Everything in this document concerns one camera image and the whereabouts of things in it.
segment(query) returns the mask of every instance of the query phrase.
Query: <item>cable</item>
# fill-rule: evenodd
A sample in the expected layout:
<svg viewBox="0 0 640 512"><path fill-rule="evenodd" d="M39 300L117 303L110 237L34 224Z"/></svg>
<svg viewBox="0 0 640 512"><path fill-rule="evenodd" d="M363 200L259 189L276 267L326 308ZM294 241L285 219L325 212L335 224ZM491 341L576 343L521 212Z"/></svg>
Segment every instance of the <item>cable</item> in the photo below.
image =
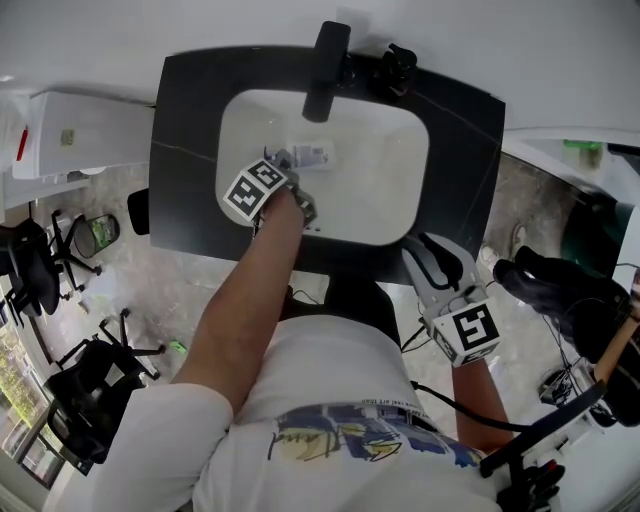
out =
<svg viewBox="0 0 640 512"><path fill-rule="evenodd" d="M633 263L618 263L616 264L616 267L631 267L636 270L640 270L640 265L634 265Z"/></svg>
<svg viewBox="0 0 640 512"><path fill-rule="evenodd" d="M434 391L433 389L431 389L431 388L429 388L427 386L423 386L422 384L420 384L418 382L411 381L411 385L413 386L413 389L419 389L420 391L426 391L430 395L433 395L436 398L438 398L439 400L442 400L449 407L453 407L456 411L461 412L465 416L468 416L472 420L475 420L478 423L482 423L483 425L487 425L489 427L497 428L497 429L500 429L500 430L508 430L510 432L526 432L530 428L530 425L518 425L516 423L508 423L506 421L498 421L498 420L494 420L492 418L487 418L485 416L481 416L480 414L477 414L477 413L473 412L471 409L466 408L464 405L460 405L458 402L455 402L455 401L451 400L449 397L441 395L437 391Z"/></svg>
<svg viewBox="0 0 640 512"><path fill-rule="evenodd" d="M556 336L547 318L544 315L540 315L540 316L542 317L542 320L544 320L544 323L547 324L547 327L549 328L549 332L551 333L553 340L556 342L556 345L558 345L558 348L560 349L560 357L562 358L562 364L564 366L565 372L569 377L569 382L571 383L571 389L573 389L573 392L576 394L576 396L578 396L578 394L582 393L582 388L580 388L578 381L573 376L573 373L571 372L571 368L573 368L573 366L582 358L578 358L574 363L569 363L567 354L565 354L564 349L562 348L562 340L558 337L560 335L560 332L558 332L558 336Z"/></svg>
<svg viewBox="0 0 640 512"><path fill-rule="evenodd" d="M403 354L408 354L409 352L413 352L414 350L418 350L419 348L424 347L427 343L429 343L431 341L431 338L427 338L425 341L423 341L422 343L420 343L420 345L418 345L417 347L413 347L410 348L409 350L404 350L402 353Z"/></svg>
<svg viewBox="0 0 640 512"><path fill-rule="evenodd" d="M305 292L304 290L296 290L295 292L293 292L293 295L291 297L295 297L298 293L303 293L307 297L307 299L309 299L311 302L313 302L314 304L320 305L320 303L317 300L312 299L309 296L309 294L307 292Z"/></svg>
<svg viewBox="0 0 640 512"><path fill-rule="evenodd" d="M420 336L420 333L423 332L426 329L426 327L424 325L420 326L420 329L418 329L416 332L414 332L411 337L404 342L404 344L400 347L400 352L404 353L405 349L409 346L409 344L414 341L418 336Z"/></svg>

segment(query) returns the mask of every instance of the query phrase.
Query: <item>tiled floor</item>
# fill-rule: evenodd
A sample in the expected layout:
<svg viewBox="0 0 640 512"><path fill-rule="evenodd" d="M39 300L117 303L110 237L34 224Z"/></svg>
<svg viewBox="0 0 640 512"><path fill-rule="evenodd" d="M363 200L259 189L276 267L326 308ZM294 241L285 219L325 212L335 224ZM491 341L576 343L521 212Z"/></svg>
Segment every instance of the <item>tiled floor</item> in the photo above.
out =
<svg viewBox="0 0 640 512"><path fill-rule="evenodd" d="M115 315L123 307L132 311L128 324L131 337L138 340L139 346L153 347L171 340L189 346L202 310L234 262L153 248L148 236L133 232L126 200L130 193L147 186L146 166L111 169L92 180L91 187L41 200L35 209L35 219L43 226L56 208L71 216L84 213L87 218L112 213L121 226L120 239L93 262L99 262L104 273L90 276L82 294L89 313L77 305L80 297L76 294L71 301L61 302L53 316L38 319L51 354L61 357L82 338L97 332L102 318ZM527 227L528 243L533 249L546 256L558 256L572 205L568 185L505 156L485 239L507 255L513 226L521 222ZM491 280L486 269L481 268L481 272L487 282ZM87 277L80 270L77 275ZM291 284L322 300L328 278L295 272ZM401 339L406 340L419 327L417 297L407 286L383 286L393 299ZM529 422L545 411L536 388L541 375L559 363L558 348L547 326L531 308L518 305L498 285L488 290L496 297L504 322L504 341L490 358L491 370L510 419ZM117 332L115 318L112 329ZM163 379L170 379L183 358L168 349L153 361ZM434 343L407 354L405 362L412 378L451 394L450 366ZM421 399L443 430L455 433L453 412L435 399Z"/></svg>

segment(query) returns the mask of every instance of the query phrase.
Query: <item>white box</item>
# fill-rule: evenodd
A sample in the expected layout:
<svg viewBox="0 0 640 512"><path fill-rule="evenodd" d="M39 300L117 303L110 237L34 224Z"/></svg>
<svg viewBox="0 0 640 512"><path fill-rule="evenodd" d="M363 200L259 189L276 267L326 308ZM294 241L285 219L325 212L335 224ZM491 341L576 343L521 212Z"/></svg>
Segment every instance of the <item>white box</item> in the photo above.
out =
<svg viewBox="0 0 640 512"><path fill-rule="evenodd" d="M500 343L500 324L493 297L433 320L433 339L454 367L485 357Z"/></svg>

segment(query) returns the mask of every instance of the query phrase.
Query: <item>black office chair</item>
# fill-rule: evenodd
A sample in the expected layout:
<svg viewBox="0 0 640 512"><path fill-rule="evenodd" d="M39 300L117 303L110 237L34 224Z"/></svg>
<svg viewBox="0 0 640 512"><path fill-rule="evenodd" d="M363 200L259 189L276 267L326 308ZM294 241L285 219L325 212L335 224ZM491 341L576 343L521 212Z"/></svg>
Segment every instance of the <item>black office chair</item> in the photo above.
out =
<svg viewBox="0 0 640 512"><path fill-rule="evenodd" d="M122 331L127 314L127 310L121 313ZM164 346L156 350L132 349L126 335L121 344L102 323L101 328L111 343L98 335L82 340L57 361L62 371L45 383L55 397L47 421L52 432L75 457L96 464L107 457L131 393L144 387L140 374L149 374L136 356L164 352ZM80 360L64 369L64 364L82 348Z"/></svg>
<svg viewBox="0 0 640 512"><path fill-rule="evenodd" d="M164 354L166 350L166 347L164 345L160 345L160 347L154 348L154 349L138 349L138 348L132 348L129 345L129 339L127 338L127 330L125 326L125 318L127 318L129 314L130 314L130 311L126 308L120 311L120 339L119 340L113 334L107 331L107 324L109 323L108 318L105 318L104 320L102 320L102 322L100 322L99 324L100 330L109 339L109 341L111 341L111 343L113 343L114 345L122 345L123 349L134 359L142 356L159 356L160 354ZM157 380L158 377L160 377L159 372L157 371L152 372L139 361L138 363L142 367L142 370L144 371L144 373L146 373L153 380Z"/></svg>
<svg viewBox="0 0 640 512"><path fill-rule="evenodd" d="M16 322L21 313L40 316L58 307L60 268L51 256L45 231L27 219L15 228L0 227L0 274L9 275L12 288L5 296Z"/></svg>
<svg viewBox="0 0 640 512"><path fill-rule="evenodd" d="M136 235L149 234L149 189L138 190L127 198L131 226Z"/></svg>
<svg viewBox="0 0 640 512"><path fill-rule="evenodd" d="M73 237L76 233L76 229L78 229L78 226L80 224L82 224L83 222L86 222L84 215L80 215L78 218L76 218L73 221L73 224L71 224L71 228L67 233L67 237L63 238L62 231L58 227L58 217L61 215L61 213L62 212L60 210L56 210L51 214L51 224L53 226L53 240L51 241L51 243L55 242L56 244L56 252L53 255L53 260L54 262L59 261L62 263L62 265L64 266L64 269L67 272L67 276L69 278L69 282L71 283L72 288L76 291L82 292L84 291L85 287L83 284L81 285L76 284L76 279L75 279L75 276L73 275L73 270L71 269L71 265L80 267L86 270L87 272L91 272L92 274L95 274L97 276L99 276L102 273L102 268L99 265L95 267L90 267L80 259L76 258L73 254L71 254L71 242L73 242Z"/></svg>

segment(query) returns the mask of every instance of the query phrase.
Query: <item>black faucet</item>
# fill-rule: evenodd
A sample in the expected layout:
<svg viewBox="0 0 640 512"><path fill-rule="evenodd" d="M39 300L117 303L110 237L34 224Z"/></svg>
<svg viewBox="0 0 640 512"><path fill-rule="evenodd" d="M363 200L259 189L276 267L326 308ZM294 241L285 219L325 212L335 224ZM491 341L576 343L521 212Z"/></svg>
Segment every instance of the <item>black faucet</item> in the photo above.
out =
<svg viewBox="0 0 640 512"><path fill-rule="evenodd" d="M369 88L389 102L404 96L413 82L418 64L416 54L411 50L390 44L378 70L369 81Z"/></svg>
<svg viewBox="0 0 640 512"><path fill-rule="evenodd" d="M329 119L335 88L347 69L347 48L351 27L325 21L314 49L311 82L302 108L302 116L313 123Z"/></svg>

